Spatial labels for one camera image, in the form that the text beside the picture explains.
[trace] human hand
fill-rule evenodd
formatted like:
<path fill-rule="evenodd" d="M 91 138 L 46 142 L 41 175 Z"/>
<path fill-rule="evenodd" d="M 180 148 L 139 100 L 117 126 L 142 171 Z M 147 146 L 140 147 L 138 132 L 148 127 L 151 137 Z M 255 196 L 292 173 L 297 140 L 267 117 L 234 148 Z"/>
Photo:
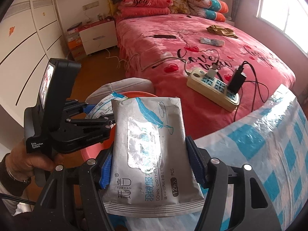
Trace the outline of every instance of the human hand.
<path fill-rule="evenodd" d="M 63 162 L 63 158 L 62 154 L 57 154 L 52 161 L 41 153 L 27 154 L 25 141 L 22 140 L 6 157 L 5 165 L 16 180 L 24 181 L 34 175 L 35 167 L 51 172 L 56 165 Z"/>

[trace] drawer handle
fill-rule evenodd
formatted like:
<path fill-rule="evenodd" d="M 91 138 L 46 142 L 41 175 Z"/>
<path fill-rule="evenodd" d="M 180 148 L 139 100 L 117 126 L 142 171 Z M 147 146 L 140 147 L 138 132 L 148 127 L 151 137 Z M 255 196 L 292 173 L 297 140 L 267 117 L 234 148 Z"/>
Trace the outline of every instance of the drawer handle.
<path fill-rule="evenodd" d="M 105 36 L 99 36 L 99 37 L 95 37 L 95 38 L 93 38 L 93 40 L 99 40 L 99 39 L 102 39 L 102 38 L 104 38 Z"/>

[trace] orange sticker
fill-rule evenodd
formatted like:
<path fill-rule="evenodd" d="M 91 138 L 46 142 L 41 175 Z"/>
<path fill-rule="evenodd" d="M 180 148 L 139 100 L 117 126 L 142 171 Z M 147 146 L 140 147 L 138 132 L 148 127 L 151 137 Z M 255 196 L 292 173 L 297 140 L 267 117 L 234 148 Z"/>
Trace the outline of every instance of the orange sticker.
<path fill-rule="evenodd" d="M 13 34 L 14 29 L 15 29 L 15 26 L 14 27 L 10 27 L 9 37 L 11 36 L 11 34 Z"/>

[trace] blue feather graphic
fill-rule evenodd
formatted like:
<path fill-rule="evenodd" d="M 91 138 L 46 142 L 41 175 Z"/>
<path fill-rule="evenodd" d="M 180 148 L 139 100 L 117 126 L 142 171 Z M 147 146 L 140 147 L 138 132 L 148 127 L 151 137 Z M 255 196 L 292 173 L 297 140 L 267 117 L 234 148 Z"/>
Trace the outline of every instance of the blue feather graphic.
<path fill-rule="evenodd" d="M 144 116 L 144 118 L 148 121 L 153 123 L 154 125 L 157 125 L 158 128 L 162 128 L 162 127 L 167 127 L 167 128 L 171 128 L 172 129 L 172 133 L 173 133 L 173 127 L 165 125 L 164 122 L 151 110 L 149 110 L 141 101 L 141 99 L 139 97 L 136 97 L 136 101 L 138 103 L 139 106 L 139 110 L 141 112 L 141 114 Z"/>

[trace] device screen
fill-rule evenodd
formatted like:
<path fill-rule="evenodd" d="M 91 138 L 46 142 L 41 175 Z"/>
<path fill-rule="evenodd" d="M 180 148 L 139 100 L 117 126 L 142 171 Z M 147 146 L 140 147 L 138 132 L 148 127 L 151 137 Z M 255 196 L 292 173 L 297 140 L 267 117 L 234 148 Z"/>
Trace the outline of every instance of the device screen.
<path fill-rule="evenodd" d="M 47 93 L 48 93 L 48 88 L 50 85 L 50 81 L 52 78 L 52 75 L 54 73 L 54 66 L 52 66 L 50 63 L 48 63 L 47 68 L 45 70 L 43 79 L 42 79 L 42 83 L 41 83 L 41 87 L 39 89 L 39 96 L 41 98 L 41 103 L 42 103 L 42 107 L 45 108 L 45 102 L 46 102 L 46 97 L 47 97 Z"/>

